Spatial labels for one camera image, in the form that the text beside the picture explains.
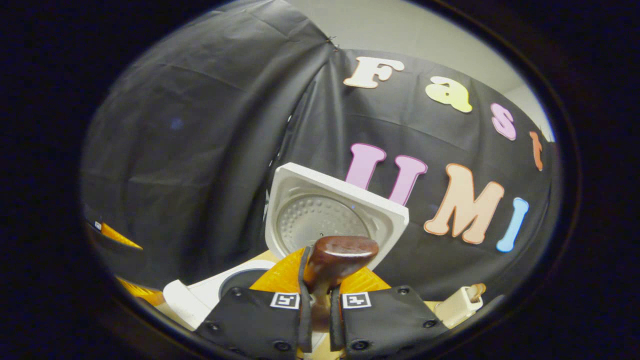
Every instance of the wooden handle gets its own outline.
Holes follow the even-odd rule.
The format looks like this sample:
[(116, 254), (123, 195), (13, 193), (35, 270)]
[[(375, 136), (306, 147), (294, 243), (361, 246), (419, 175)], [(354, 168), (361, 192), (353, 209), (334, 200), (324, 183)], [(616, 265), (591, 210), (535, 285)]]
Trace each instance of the wooden handle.
[(329, 331), (329, 291), (376, 255), (378, 244), (364, 236), (325, 236), (314, 244), (303, 275), (315, 300), (311, 308), (314, 331)]

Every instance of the white plastic part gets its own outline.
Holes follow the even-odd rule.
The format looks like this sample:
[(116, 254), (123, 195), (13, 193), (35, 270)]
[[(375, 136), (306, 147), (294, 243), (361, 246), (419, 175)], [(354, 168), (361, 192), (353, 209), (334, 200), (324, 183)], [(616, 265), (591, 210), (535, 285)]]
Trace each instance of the white plastic part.
[(475, 294), (469, 294), (469, 286), (463, 286), (453, 293), (447, 300), (439, 303), (433, 312), (448, 328), (453, 328), (473, 316), (483, 306), (482, 297), (477, 302), (471, 302), (470, 298)]
[[(326, 211), (323, 215), (311, 214), (311, 210), (318, 207), (318, 199), (325, 200), (320, 206)], [(298, 205), (295, 202), (306, 208), (294, 209)], [(285, 212), (291, 216), (280, 218)], [(265, 240), (269, 250), (282, 259), (295, 250), (313, 245), (323, 236), (365, 235), (378, 243), (378, 255), (367, 266), (372, 270), (396, 244), (408, 224), (406, 207), (318, 171), (287, 163), (275, 171), (269, 192)]]
[(247, 270), (267, 270), (273, 265), (272, 261), (252, 260), (190, 286), (172, 281), (164, 287), (164, 299), (176, 315), (197, 329), (220, 301), (220, 288), (227, 278)]

